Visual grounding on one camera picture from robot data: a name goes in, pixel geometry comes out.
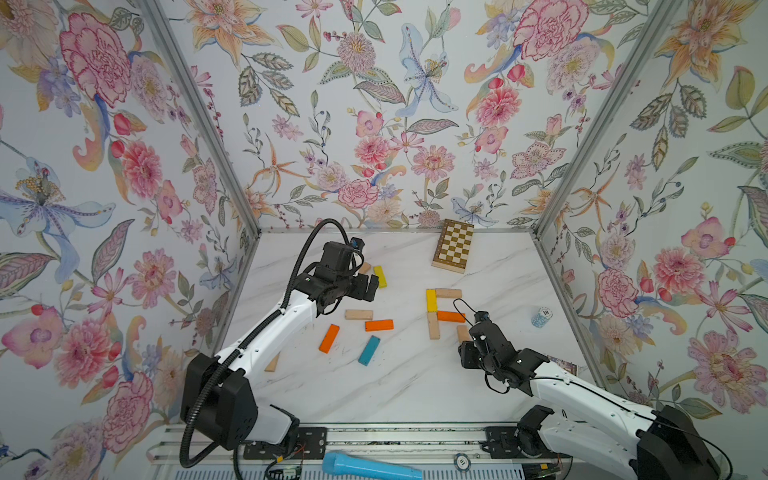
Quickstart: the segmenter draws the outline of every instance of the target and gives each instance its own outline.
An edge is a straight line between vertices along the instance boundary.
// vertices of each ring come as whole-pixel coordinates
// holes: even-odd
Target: floral wallpaper
[[[530,227],[650,0],[163,2],[259,222]]]
[[[0,477],[142,478],[253,234],[131,0],[0,0],[0,84]]]
[[[766,18],[685,2],[544,238],[608,388],[686,412],[741,479],[768,476]]]

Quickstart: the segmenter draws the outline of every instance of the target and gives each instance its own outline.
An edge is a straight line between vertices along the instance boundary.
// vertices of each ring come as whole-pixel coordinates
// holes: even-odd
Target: orange block
[[[441,322],[464,323],[464,316],[459,312],[437,312],[437,319]]]
[[[376,320],[366,322],[366,332],[378,332],[381,330],[394,330],[395,323],[392,320]]]
[[[323,339],[323,343],[320,343],[320,352],[328,353],[331,350],[331,346],[333,345],[333,340],[336,339],[336,335],[339,334],[339,326],[338,325],[331,325],[328,327],[328,333],[326,333],[326,338]]]

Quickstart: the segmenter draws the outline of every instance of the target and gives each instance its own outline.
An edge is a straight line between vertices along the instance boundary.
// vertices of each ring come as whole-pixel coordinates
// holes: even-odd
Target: white marble table
[[[308,233],[267,233],[258,246],[246,286],[224,345],[243,335],[270,312],[282,295]],[[491,318],[518,348],[576,363],[586,362],[526,233],[475,231],[466,274],[432,266],[438,233],[365,233],[364,254],[384,269],[387,288],[373,303],[344,299],[339,309],[317,318],[291,339],[275,373],[257,384],[260,399],[302,422],[500,422],[515,421],[535,402],[516,390],[499,395],[485,386],[482,372],[459,364],[457,323],[440,322],[440,340],[430,340],[426,320],[428,288],[458,288],[475,310]],[[305,265],[319,260],[323,244],[338,233],[321,233]],[[554,316],[542,329],[531,317],[542,306]],[[440,310],[452,301],[438,299]],[[345,320],[344,310],[374,311],[374,319],[393,319],[395,330],[381,339],[371,363],[357,359],[371,333],[364,322]],[[318,350],[331,323],[341,327],[329,354]],[[495,388],[501,384],[491,379]]]

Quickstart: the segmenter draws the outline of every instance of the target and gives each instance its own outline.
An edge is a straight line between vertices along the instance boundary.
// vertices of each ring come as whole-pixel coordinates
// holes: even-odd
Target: wooden chess board
[[[445,220],[435,256],[432,258],[432,266],[464,273],[474,229],[470,223]]]

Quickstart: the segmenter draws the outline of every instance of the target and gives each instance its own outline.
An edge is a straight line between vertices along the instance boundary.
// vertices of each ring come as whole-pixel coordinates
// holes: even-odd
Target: blue block
[[[371,361],[371,357],[373,357],[373,353],[379,347],[380,343],[381,343],[381,339],[378,336],[371,335],[371,339],[368,340],[368,345],[366,345],[366,349],[362,351],[362,353],[360,354],[360,358],[358,358],[357,361],[362,363],[365,366],[368,366],[368,364]]]

